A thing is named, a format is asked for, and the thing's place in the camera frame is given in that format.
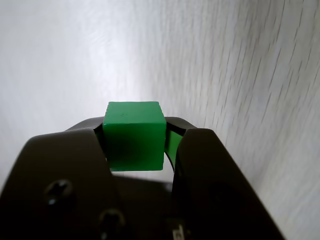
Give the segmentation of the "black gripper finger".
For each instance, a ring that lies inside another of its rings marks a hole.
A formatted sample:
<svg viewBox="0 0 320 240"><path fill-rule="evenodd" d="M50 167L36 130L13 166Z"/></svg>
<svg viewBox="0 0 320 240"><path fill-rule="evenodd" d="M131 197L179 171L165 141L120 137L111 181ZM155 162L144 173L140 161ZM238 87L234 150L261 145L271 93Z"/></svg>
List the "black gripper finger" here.
<svg viewBox="0 0 320 240"><path fill-rule="evenodd" d="M3 240L128 240L131 233L100 145L102 117L35 136L0 196Z"/></svg>
<svg viewBox="0 0 320 240"><path fill-rule="evenodd" d="M283 234L216 133L179 117L172 195L193 240L281 240Z"/></svg>

